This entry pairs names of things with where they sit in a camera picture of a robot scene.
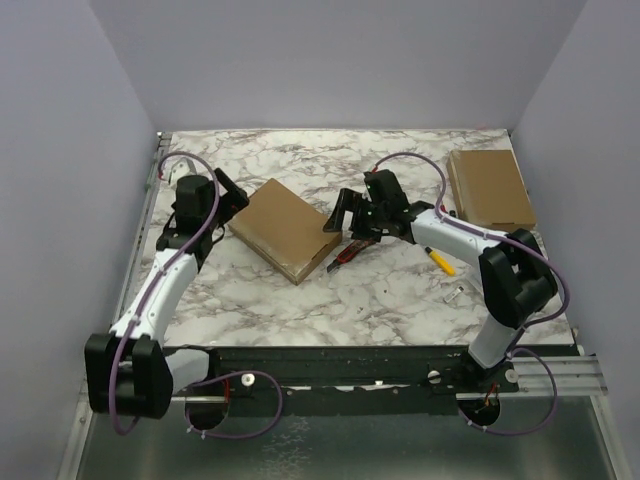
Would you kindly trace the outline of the red black utility knife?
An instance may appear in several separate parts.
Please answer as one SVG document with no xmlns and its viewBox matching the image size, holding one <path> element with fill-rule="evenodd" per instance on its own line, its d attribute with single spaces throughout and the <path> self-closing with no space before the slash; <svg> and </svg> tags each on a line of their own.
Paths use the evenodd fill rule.
<svg viewBox="0 0 640 480">
<path fill-rule="evenodd" d="M 360 252 L 372 246 L 373 244 L 374 241 L 372 240 L 353 240 L 327 266 L 326 272 L 331 273 L 338 267 L 351 262 Z"/>
</svg>

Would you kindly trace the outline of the brown cardboard express box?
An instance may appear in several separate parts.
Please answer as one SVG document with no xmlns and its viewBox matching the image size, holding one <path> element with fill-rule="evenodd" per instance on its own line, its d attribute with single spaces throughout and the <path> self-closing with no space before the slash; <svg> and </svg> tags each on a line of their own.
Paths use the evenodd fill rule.
<svg viewBox="0 0 640 480">
<path fill-rule="evenodd" d="M 292 284 L 302 283 L 342 242 L 326 233 L 328 217 L 285 185 L 270 179 L 230 222 L 236 237 Z"/>
</svg>

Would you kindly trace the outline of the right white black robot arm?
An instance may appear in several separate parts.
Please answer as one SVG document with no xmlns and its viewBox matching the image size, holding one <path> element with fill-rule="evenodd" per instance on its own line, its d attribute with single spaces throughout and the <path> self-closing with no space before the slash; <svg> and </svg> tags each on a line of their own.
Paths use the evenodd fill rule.
<svg viewBox="0 0 640 480">
<path fill-rule="evenodd" d="M 467 389 L 483 390 L 494 381 L 494 367 L 503 361 L 526 321 L 558 293 L 536 239 L 524 229 L 512 233 L 481 229 L 430 203 L 411 203 L 389 170 L 365 173 L 364 184 L 364 193 L 340 190 L 323 230 L 341 231 L 344 215 L 350 212 L 353 239 L 378 242 L 392 236 L 432 247 L 475 269 L 488 316 L 469 345 L 471 359 L 460 365 L 459 378 Z"/>
</svg>

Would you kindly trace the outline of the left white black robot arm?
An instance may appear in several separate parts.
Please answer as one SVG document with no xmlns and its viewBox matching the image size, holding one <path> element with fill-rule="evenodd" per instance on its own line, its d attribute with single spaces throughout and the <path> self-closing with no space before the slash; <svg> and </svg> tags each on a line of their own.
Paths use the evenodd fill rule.
<svg viewBox="0 0 640 480">
<path fill-rule="evenodd" d="M 164 347 L 178 303 L 217 241 L 214 231 L 249 203 L 221 169 L 214 174 L 178 180 L 174 212 L 141 290 L 108 332 L 91 335 L 85 344 L 89 403 L 96 413 L 160 419 L 180 390 L 190 386 L 206 395 L 220 385 L 221 371 L 208 353 Z"/>
</svg>

